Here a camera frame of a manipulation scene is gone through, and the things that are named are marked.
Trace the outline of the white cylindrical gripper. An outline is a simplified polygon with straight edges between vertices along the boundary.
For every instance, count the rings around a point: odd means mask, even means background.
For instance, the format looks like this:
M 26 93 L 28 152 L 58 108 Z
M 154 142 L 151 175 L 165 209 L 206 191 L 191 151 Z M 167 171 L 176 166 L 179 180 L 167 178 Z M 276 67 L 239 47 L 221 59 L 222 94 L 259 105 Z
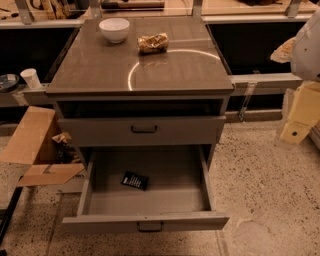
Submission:
M 287 63 L 291 60 L 291 53 L 295 37 L 280 45 L 270 56 L 277 63 Z M 304 81 L 294 92 L 293 103 L 286 122 L 280 132 L 280 140 L 299 145 L 320 120 L 320 83 Z

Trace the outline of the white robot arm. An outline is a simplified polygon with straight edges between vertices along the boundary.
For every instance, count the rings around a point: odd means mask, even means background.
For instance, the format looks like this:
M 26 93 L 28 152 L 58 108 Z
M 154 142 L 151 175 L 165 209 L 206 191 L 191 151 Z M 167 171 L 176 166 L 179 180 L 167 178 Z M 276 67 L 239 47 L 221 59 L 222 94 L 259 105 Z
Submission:
M 320 120 L 320 9 L 270 59 L 289 62 L 291 73 L 303 80 L 292 93 L 291 106 L 277 131 L 276 144 L 289 149 L 299 145 Z

